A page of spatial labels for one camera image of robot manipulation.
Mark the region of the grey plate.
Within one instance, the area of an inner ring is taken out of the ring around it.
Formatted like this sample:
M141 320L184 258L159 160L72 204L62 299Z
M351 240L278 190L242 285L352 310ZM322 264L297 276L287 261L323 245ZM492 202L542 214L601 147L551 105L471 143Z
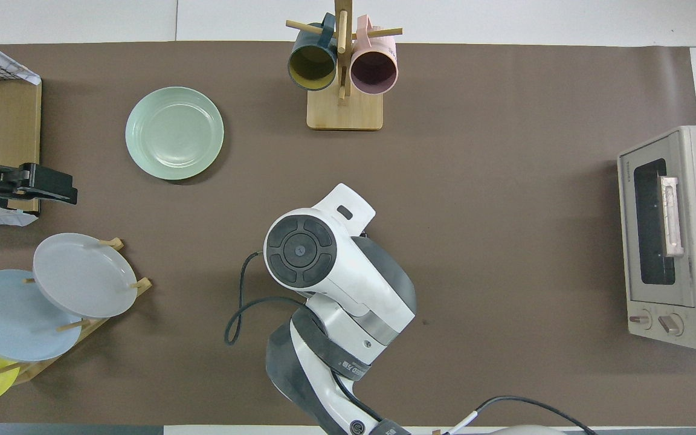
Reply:
M33 278L42 295L83 318L111 318L133 306L135 273L121 253L94 237L55 234L33 256Z

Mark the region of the wooden mug tree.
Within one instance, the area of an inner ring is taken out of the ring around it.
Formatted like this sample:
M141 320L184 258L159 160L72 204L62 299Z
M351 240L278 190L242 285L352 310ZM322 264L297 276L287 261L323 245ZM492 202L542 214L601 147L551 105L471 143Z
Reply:
M336 16L337 71L331 85L319 91L307 91L306 124L310 129L329 131L378 131L384 124L384 94L370 95L358 91L350 78L350 61L356 41L357 18L353 17L353 0L333 0ZM287 27L316 33L312 23L288 20ZM382 28L370 37L400 36L402 28Z

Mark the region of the mint green plate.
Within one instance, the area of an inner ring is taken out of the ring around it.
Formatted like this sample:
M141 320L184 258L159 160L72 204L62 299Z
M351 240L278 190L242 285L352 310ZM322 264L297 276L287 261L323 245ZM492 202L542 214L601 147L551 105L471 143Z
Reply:
M183 181L215 162L225 126L209 97L187 86L166 86L132 108L124 136L128 154L141 170L165 181Z

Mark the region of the brown table mat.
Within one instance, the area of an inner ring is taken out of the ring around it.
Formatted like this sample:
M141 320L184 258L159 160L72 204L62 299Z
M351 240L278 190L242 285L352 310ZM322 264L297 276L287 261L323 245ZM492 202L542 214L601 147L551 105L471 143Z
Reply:
M627 330L616 157L696 123L685 48L401 44L377 132L312 131L289 42L2 46L42 77L42 162L77 205L0 226L0 269L63 232L120 237L153 287L30 382L0 423L310 425L265 371L292 306L244 316L243 260L274 220L343 182L408 273L417 315L356 395L404 426L534 398L588 426L696 426L696 350ZM166 86L215 103L215 162L183 181L129 156L132 108Z

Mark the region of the pink ribbed mug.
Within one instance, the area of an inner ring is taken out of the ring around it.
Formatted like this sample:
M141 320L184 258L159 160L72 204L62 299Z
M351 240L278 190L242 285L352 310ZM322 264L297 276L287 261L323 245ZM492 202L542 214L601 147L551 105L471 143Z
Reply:
M394 36L370 37L375 27L365 14L357 19L356 41L350 61L350 78L355 88L365 94L384 94L398 79L398 56Z

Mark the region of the light blue plate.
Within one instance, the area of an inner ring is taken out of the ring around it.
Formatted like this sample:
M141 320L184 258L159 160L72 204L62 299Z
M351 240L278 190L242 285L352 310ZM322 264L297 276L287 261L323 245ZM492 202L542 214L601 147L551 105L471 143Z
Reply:
M30 271L0 270L0 358L35 363L68 352L79 341L81 327L57 331L81 320L47 300Z

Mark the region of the dark teal mug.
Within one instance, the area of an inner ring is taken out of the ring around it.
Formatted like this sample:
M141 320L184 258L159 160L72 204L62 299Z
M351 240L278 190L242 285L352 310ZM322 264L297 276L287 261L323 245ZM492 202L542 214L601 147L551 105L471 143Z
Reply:
M331 85L336 77L336 16L327 12L320 23L311 25L318 32L299 32L288 58L288 74L304 90L319 91Z

